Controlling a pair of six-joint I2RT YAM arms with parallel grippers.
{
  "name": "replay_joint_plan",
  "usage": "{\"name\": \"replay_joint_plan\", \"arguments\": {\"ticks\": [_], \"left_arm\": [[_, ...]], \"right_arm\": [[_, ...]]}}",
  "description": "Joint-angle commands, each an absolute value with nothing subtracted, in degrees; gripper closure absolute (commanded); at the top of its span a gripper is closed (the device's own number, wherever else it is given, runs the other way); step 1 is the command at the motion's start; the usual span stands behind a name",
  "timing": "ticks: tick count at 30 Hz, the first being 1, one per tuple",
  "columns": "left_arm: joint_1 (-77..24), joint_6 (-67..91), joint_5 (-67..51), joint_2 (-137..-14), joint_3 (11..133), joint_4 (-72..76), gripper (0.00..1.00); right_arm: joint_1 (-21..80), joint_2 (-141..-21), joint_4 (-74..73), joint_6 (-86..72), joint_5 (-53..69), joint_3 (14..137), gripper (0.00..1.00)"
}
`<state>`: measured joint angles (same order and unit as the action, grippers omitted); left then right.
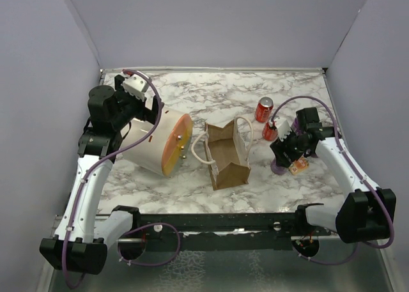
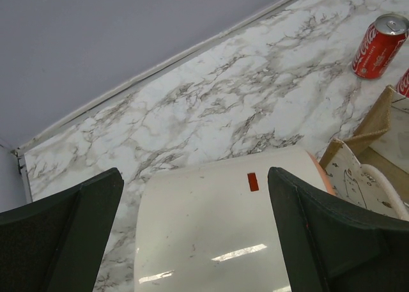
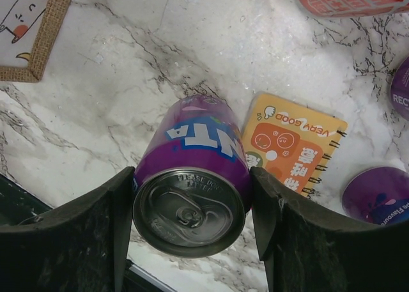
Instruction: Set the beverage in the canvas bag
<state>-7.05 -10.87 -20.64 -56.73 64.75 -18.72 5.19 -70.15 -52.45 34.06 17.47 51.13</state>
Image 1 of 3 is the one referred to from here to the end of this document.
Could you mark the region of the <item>purple soda can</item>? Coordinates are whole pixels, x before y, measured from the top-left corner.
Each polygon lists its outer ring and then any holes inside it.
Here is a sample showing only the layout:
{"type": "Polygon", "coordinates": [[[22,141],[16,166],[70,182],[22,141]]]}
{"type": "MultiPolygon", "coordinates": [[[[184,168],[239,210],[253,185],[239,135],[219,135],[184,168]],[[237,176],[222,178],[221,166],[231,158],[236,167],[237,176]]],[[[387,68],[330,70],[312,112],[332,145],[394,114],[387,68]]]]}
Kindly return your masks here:
{"type": "Polygon", "coordinates": [[[277,164],[276,158],[272,160],[270,164],[271,171],[276,175],[283,175],[288,172],[287,167],[282,167],[277,164]]]}
{"type": "Polygon", "coordinates": [[[300,135],[300,134],[302,134],[302,131],[301,131],[301,129],[299,128],[299,124],[298,124],[298,119],[297,118],[295,118],[294,120],[293,120],[293,123],[292,123],[292,125],[291,125],[291,129],[294,131],[294,133],[296,133],[297,135],[300,135]]]}

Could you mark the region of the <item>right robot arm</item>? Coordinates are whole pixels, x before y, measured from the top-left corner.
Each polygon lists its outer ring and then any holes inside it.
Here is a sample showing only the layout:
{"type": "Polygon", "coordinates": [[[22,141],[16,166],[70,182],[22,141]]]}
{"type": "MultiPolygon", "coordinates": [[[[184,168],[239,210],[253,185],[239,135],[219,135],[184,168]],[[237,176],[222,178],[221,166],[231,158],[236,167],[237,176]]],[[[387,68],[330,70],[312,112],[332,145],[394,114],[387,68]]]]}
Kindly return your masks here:
{"type": "Polygon", "coordinates": [[[323,203],[298,206],[293,220],[298,234],[308,235],[322,227],[337,233],[344,243],[392,237],[396,195],[389,188],[380,188],[362,170],[335,127],[322,124],[317,108],[297,111],[293,127],[282,118],[271,118],[269,123],[277,132],[270,145],[275,155],[274,172],[290,168],[302,157],[316,155],[343,191],[344,202],[337,208],[323,203]]]}

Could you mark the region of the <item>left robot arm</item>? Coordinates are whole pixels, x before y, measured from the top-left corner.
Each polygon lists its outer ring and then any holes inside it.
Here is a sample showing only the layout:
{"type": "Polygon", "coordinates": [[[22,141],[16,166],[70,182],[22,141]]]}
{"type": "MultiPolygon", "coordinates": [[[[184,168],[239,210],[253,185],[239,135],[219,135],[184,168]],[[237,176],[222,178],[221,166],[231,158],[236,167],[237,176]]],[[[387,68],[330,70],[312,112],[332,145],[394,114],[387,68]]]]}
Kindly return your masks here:
{"type": "Polygon", "coordinates": [[[163,103],[151,79],[140,71],[124,70],[113,87],[99,85],[89,91],[89,118],[78,143],[77,173],[62,219],[40,253],[56,270],[97,275],[109,248],[123,235],[141,230],[137,208],[118,206],[108,219],[96,224],[102,189],[119,153],[145,141],[158,127],[163,103]],[[133,119],[153,126],[129,147],[121,131],[133,119]]]}

